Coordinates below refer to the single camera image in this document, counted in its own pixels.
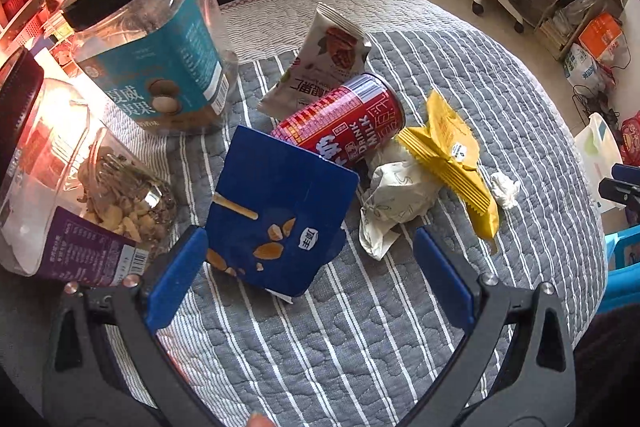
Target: quilted bedspread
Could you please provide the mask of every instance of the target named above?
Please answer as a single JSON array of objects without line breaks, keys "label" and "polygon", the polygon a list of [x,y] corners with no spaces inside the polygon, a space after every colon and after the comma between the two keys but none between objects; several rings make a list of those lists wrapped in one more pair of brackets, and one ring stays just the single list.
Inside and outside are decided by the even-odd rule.
[{"label": "quilted bedspread", "polygon": [[[500,44],[425,0],[239,0],[223,7],[241,66],[222,131],[151,137],[111,111],[116,134],[175,189],[174,240],[188,225],[204,224],[235,127],[273,128],[258,100],[292,62],[318,1],[369,33],[367,68],[396,89],[407,125],[424,123],[424,97],[438,87],[478,139],[482,175],[500,169],[521,181],[520,204],[500,211],[491,256],[460,199],[443,188],[426,215],[399,227],[401,237],[378,262],[359,245],[354,198],[342,253],[292,305],[204,264],[158,335],[227,426],[243,426],[252,411],[280,426],[394,425],[411,409],[462,337],[414,261],[418,227],[428,225],[479,272],[507,284],[552,281],[574,343],[606,285],[600,218],[554,104]],[[505,329],[471,402],[487,395],[512,334]],[[118,332],[111,337],[132,393],[152,403]]]}]

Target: gray striped fabric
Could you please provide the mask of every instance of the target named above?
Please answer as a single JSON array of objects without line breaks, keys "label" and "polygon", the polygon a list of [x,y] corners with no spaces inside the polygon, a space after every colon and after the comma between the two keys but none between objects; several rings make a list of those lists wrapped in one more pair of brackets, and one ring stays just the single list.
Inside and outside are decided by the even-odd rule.
[{"label": "gray striped fabric", "polygon": [[[404,105],[407,125],[424,123],[424,97],[439,90],[469,124],[481,173],[497,169],[522,182],[520,206],[500,211],[498,253],[474,235],[465,207],[448,188],[377,262],[358,243],[359,204],[344,227],[342,253],[308,292],[286,305],[205,265],[172,324],[159,338],[190,384],[228,426],[261,411],[281,426],[392,425],[425,393],[462,337],[453,329],[412,257],[412,237],[428,225],[478,271],[532,288],[551,280],[575,342],[606,284],[603,234],[574,146],[555,107],[503,47],[472,29],[370,34],[367,67],[382,74]],[[242,64],[221,132],[151,138],[117,112],[110,126],[151,168],[171,179],[180,203],[174,239],[203,224],[238,124],[270,132],[258,100],[294,51]],[[487,395],[513,331],[505,328],[471,401]],[[150,398],[112,341],[134,395]]]}]

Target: crumpled white paper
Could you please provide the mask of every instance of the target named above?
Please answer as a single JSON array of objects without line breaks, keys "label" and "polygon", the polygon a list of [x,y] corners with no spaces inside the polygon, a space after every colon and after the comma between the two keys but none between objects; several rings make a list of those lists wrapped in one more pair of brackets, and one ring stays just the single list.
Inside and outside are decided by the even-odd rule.
[{"label": "crumpled white paper", "polygon": [[379,261],[399,237],[391,229],[429,210],[442,182],[393,140],[376,151],[369,171],[371,185],[360,210],[360,244]]},{"label": "crumpled white paper", "polygon": [[489,190],[491,190],[496,203],[505,210],[511,210],[518,206],[516,198],[520,193],[520,180],[513,182],[506,174],[497,171],[489,176],[489,181],[491,183]]}]

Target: silver bolt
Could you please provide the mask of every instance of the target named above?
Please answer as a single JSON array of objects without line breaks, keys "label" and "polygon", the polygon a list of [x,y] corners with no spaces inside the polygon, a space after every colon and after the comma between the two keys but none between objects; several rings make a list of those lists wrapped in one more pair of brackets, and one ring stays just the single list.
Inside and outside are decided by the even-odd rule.
[{"label": "silver bolt", "polygon": [[495,286],[499,281],[498,276],[495,273],[489,273],[489,272],[483,273],[480,276],[480,280],[482,281],[482,283],[486,284],[487,286]]},{"label": "silver bolt", "polygon": [[78,291],[79,288],[80,288],[80,285],[78,284],[78,282],[70,281],[65,284],[65,293],[67,295],[73,295]]},{"label": "silver bolt", "polygon": [[140,284],[140,275],[135,273],[130,273],[122,280],[122,285],[127,288],[135,288],[138,284]]},{"label": "silver bolt", "polygon": [[556,289],[550,282],[542,283],[542,291],[547,295],[553,295],[554,293],[556,293]]}]

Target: plastic jar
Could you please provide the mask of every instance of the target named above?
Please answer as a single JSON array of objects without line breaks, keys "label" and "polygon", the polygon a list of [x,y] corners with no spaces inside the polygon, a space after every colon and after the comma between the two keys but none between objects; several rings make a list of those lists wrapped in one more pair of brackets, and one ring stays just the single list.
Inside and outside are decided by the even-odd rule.
[{"label": "plastic jar", "polygon": [[221,126],[238,58],[216,0],[64,0],[60,10],[75,62],[142,128]]},{"label": "plastic jar", "polygon": [[0,68],[0,264],[21,275],[117,284],[166,249],[176,205],[24,48]]}]

